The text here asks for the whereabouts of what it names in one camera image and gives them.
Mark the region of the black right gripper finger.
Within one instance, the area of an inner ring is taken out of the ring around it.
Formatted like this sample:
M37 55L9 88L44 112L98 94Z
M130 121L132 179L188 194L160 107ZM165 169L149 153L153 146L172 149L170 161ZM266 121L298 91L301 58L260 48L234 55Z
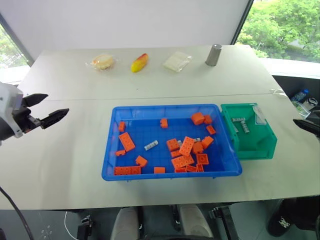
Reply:
M293 119L293 122L301 129L316 135L320 136L320 126L313 123L312 121L306 119Z

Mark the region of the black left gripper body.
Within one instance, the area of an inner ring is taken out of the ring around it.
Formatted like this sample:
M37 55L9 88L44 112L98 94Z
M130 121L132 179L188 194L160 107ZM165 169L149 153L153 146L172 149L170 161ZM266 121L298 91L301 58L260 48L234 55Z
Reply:
M23 100L20 108L14 110L12 116L23 133L28 133L41 126L41 121L31 116L31 110L23 105Z

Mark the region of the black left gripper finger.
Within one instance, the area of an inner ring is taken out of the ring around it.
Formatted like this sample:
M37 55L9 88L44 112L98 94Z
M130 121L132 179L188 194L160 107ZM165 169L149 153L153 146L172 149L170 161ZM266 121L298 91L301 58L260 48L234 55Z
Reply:
M46 129L60 120L62 120L69 112L69 108L58 109L52 113L50 113L47 117L40 120L40 126L42 129Z
M45 93L35 93L28 95L23 98L22 104L26 107L32 107L34 105L39 104L41 101L43 101L45 98L47 98L49 95Z

